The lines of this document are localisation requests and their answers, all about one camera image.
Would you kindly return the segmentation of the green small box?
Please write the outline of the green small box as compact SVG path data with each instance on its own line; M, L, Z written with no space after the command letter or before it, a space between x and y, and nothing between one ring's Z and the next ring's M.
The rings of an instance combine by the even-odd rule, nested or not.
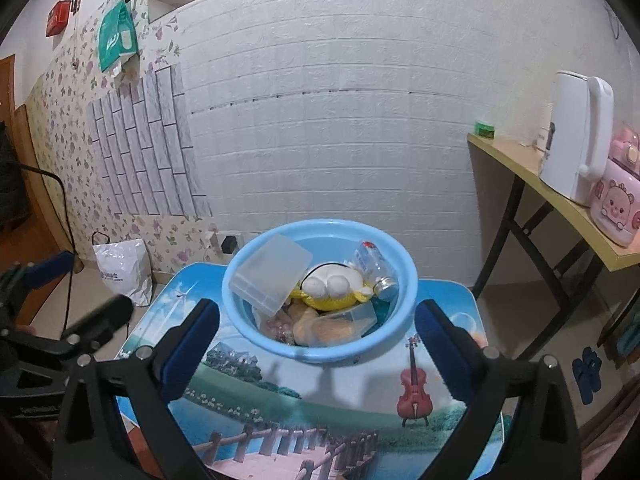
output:
M495 127L484 122L476 122L474 124L474 134L485 139L493 139L495 137Z

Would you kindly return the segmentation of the blue plastic basin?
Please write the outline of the blue plastic basin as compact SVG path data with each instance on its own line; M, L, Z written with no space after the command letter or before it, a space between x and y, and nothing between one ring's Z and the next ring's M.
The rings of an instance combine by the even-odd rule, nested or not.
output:
M418 272L408 250L373 226L297 221L258 235L221 286L238 332L265 352L308 364L391 346L409 326Z

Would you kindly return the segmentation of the clear plastic bottle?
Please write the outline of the clear plastic bottle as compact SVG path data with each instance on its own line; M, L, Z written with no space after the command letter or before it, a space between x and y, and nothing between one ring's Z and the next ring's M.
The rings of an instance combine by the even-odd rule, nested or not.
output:
M394 300L398 294L397 278L378 246L362 240L354 252L354 265L378 299L386 302Z

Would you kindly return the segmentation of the dental floss pick box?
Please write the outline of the dental floss pick box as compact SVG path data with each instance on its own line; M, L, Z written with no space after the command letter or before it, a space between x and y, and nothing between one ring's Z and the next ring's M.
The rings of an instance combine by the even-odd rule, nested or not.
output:
M370 302L321 315L309 324L311 347L334 347L362 338L378 322Z

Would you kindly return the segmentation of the pink piggy container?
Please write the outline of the pink piggy container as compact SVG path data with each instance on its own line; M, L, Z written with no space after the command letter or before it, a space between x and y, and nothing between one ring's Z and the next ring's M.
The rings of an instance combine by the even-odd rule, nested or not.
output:
M639 231L639 133L623 124L614 133L602 178L592 190L590 218L626 248Z

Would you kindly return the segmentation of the folding table with scenery print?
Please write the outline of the folding table with scenery print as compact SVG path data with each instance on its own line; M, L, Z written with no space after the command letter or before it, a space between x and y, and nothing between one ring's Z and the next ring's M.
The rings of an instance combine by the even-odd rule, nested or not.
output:
M415 479L464 413L409 328L343 363L258 348L222 318L169 405L209 470L230 479Z

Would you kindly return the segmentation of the black wall socket plug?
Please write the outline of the black wall socket plug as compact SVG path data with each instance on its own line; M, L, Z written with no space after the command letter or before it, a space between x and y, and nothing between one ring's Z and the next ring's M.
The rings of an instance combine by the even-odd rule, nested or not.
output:
M240 240L237 235L226 235L220 243L220 249L225 255L234 255L240 249Z

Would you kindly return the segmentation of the bag of pink trinkets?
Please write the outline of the bag of pink trinkets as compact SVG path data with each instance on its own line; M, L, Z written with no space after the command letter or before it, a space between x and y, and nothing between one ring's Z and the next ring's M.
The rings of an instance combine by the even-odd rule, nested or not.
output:
M295 346L293 321L286 313L279 312L271 318L264 318L260 321L259 331L264 336L281 344Z

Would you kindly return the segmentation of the red wall box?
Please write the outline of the red wall box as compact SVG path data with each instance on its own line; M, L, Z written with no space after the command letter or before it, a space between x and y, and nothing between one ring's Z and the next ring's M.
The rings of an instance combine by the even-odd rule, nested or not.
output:
M66 29L68 18L70 17L70 0L58 0L48 14L46 36L58 36Z

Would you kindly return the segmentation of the green hanging bag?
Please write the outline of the green hanging bag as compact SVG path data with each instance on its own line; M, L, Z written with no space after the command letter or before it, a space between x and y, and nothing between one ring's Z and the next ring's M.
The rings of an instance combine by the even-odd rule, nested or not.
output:
M138 53L134 19L124 0L115 0L104 14L99 30L98 53L101 72L113 78Z

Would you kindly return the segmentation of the white plush toy yellow hat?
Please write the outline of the white plush toy yellow hat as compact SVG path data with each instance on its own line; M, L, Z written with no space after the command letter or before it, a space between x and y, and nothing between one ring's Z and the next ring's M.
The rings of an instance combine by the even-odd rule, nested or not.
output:
M310 269L288 295L321 312L341 311L364 304L373 296L357 269L344 263L326 262Z

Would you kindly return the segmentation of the white electric kettle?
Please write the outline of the white electric kettle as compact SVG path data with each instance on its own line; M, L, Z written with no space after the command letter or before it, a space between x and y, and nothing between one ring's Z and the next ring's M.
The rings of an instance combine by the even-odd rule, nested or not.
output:
M613 118L614 91L608 82L557 72L540 180L568 200L588 206L591 189L605 170Z

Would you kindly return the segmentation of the white plastic shopping bag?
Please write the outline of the white plastic shopping bag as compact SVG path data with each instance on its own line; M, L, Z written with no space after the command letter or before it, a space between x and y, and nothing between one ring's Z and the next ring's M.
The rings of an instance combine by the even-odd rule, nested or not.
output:
M152 301L152 266L142 238L112 243L100 231L91 235L96 266L107 288L128 297L135 307L149 307Z

